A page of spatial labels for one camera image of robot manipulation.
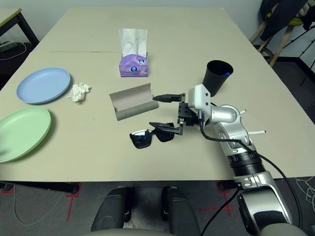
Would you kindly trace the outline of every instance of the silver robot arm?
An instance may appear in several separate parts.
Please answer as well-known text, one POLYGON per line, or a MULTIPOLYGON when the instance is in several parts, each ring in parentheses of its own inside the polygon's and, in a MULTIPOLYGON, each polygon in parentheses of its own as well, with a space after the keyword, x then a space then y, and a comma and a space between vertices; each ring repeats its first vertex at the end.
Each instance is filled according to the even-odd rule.
MULTIPOLYGON (((252 151, 256 148, 241 123, 241 114, 233 106, 211 106, 210 93, 203 85, 189 91, 188 106, 196 114, 203 114, 205 124, 215 130, 219 139, 241 140, 252 151)), ((292 224, 289 209, 269 171, 265 170, 260 157, 248 152, 239 143, 221 142, 225 156, 234 171, 234 181, 241 190, 238 197, 241 216, 246 230, 259 235, 267 225, 292 224)))

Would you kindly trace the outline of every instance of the sunglasses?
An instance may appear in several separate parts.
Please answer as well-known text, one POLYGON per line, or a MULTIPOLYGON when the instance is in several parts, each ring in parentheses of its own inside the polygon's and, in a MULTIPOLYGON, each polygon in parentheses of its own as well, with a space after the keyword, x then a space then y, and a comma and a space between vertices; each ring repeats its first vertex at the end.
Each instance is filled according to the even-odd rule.
MULTIPOLYGON (((173 123, 167 123, 170 127, 174 127, 173 123)), ((159 129, 149 130, 143 129, 129 134, 132 143, 136 148, 146 148, 150 146, 152 135, 155 134, 161 142, 167 142, 174 138, 174 134, 166 133, 159 129)))

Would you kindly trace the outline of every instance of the floor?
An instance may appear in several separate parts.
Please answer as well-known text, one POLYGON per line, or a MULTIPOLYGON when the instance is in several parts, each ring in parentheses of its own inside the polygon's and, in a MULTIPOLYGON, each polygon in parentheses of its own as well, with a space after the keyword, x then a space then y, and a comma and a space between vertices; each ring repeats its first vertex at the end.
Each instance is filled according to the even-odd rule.
MULTIPOLYGON (((302 84, 304 73, 291 62, 277 62, 274 67, 284 84, 315 123, 315 85, 309 80, 302 84)), ((303 230, 311 234, 311 225, 315 224, 315 211, 305 200, 305 195, 297 187, 295 179, 290 180, 297 192, 303 209, 303 230)), ((301 184, 304 191, 307 186, 301 184)), ((315 178, 310 180, 315 186, 315 178)), ((0 192, 0 234, 24 236, 76 236, 87 233, 107 193, 118 186, 134 186, 136 188, 137 205, 132 212, 132 219, 125 224, 126 228, 154 229, 168 232, 167 222, 160 218, 160 194, 164 186, 175 185, 189 199, 202 229, 210 217, 228 199, 235 190, 219 191, 215 181, 158 181, 158 182, 86 182, 82 183, 78 195, 69 196, 59 192, 17 186, 15 190, 0 192), (50 211, 60 199, 56 207, 42 221, 31 224, 50 211)), ((285 201, 289 205, 296 223, 296 206, 292 195, 283 180, 277 180, 285 201)), ((212 222, 205 236, 246 236, 248 235, 238 211, 238 204, 233 200, 212 222)))

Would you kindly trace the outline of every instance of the black cable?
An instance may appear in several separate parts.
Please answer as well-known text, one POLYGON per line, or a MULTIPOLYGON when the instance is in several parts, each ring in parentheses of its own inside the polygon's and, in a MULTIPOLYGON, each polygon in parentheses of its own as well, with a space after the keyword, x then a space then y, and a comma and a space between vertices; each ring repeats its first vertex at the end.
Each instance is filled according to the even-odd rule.
POLYGON ((218 210, 217 212, 211 217, 211 219, 208 221, 208 223, 206 224, 206 226, 203 228, 202 232, 201 232, 201 235, 200 236, 203 236, 204 233, 206 232, 208 226, 210 225, 210 223, 214 220, 214 218, 220 213, 220 211, 222 211, 223 208, 225 208, 235 197, 236 195, 239 193, 239 189, 237 189, 235 191, 235 193, 232 195, 232 197, 230 197, 229 200, 227 200, 218 210))
POLYGON ((276 164, 274 164, 271 160, 269 160, 267 157, 264 157, 263 155, 251 150, 249 147, 247 147, 241 140, 239 139, 217 139, 217 138, 212 138, 209 137, 208 135, 205 134, 205 131, 203 129, 203 121, 199 122, 199 127, 200 127, 200 131, 201 134, 205 137, 205 139, 207 140, 211 140, 211 141, 215 141, 215 142, 233 142, 233 143, 239 143, 246 151, 250 152, 251 154, 260 157, 261 159, 265 160, 266 162, 268 162, 270 165, 272 165, 284 178, 285 182, 287 183, 287 185, 289 186, 289 189, 294 197, 294 201, 296 203, 297 209, 298 209, 298 214, 299 214, 299 228, 302 229, 302 210, 301 210, 301 206, 300 206, 300 202, 297 198, 297 195, 291 185, 291 183, 289 182, 289 180, 287 179, 287 177, 285 176, 285 174, 282 172, 282 170, 280 170, 280 168, 278 166, 276 166, 276 164))

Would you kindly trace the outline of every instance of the power strip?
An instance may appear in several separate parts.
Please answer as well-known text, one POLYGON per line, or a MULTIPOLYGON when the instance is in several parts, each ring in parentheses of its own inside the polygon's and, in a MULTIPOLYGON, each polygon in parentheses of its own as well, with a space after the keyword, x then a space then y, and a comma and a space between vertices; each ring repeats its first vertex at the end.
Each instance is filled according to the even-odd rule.
POLYGON ((0 52, 5 52, 11 48, 15 48, 18 46, 18 43, 12 42, 12 41, 7 41, 4 42, 3 44, 0 45, 0 52))

